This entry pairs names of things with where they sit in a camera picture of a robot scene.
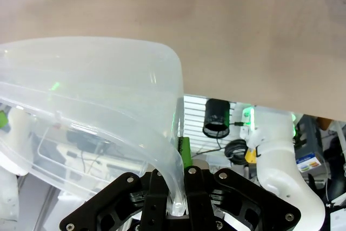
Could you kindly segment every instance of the plastic bin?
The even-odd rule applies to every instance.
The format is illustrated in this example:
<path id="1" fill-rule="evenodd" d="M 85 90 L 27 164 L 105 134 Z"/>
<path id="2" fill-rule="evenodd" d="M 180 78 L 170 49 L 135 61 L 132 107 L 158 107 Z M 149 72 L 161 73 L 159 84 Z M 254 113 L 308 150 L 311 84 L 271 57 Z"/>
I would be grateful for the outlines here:
<path id="1" fill-rule="evenodd" d="M 0 152 L 22 169 L 87 200 L 151 164 L 169 186 L 172 213 L 183 213 L 183 83 L 169 47 L 106 37 L 3 44 L 0 103 L 12 107 Z"/>

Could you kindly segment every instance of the green strip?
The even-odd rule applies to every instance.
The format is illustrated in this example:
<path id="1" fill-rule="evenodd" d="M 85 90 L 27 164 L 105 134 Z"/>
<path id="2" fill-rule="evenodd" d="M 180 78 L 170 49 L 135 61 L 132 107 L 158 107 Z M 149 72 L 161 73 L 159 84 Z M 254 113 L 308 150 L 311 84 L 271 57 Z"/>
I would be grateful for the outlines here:
<path id="1" fill-rule="evenodd" d="M 188 137 L 179 137 L 178 150 L 183 159 L 184 169 L 192 166 L 190 139 Z"/>
<path id="2" fill-rule="evenodd" d="M 4 111 L 0 111 L 0 128 L 7 125 L 9 120 L 7 119 L 7 116 Z"/>

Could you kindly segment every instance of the screw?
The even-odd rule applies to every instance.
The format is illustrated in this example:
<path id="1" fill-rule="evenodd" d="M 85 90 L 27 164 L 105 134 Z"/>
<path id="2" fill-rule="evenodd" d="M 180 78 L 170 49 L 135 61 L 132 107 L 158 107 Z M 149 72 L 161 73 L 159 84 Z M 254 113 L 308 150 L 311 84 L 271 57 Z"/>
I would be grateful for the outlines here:
<path id="1" fill-rule="evenodd" d="M 294 216 L 293 216 L 293 214 L 291 214 L 291 213 L 288 213 L 288 214 L 286 214 L 286 220 L 287 221 L 293 221 L 293 219 L 294 219 Z"/>
<path id="2" fill-rule="evenodd" d="M 219 177 L 220 177 L 220 179 L 226 179 L 227 178 L 227 174 L 226 173 L 220 173 Z"/>
<path id="3" fill-rule="evenodd" d="M 216 228 L 217 230 L 220 230 L 221 228 L 223 228 L 223 223 L 221 221 L 216 221 Z"/>
<path id="4" fill-rule="evenodd" d="M 67 226 L 66 226 L 66 230 L 67 231 L 72 231 L 72 230 L 74 230 L 75 229 L 75 225 L 74 224 L 68 224 Z"/>
<path id="5" fill-rule="evenodd" d="M 189 174 L 195 174 L 196 173 L 196 169 L 195 168 L 190 168 L 189 169 Z"/>

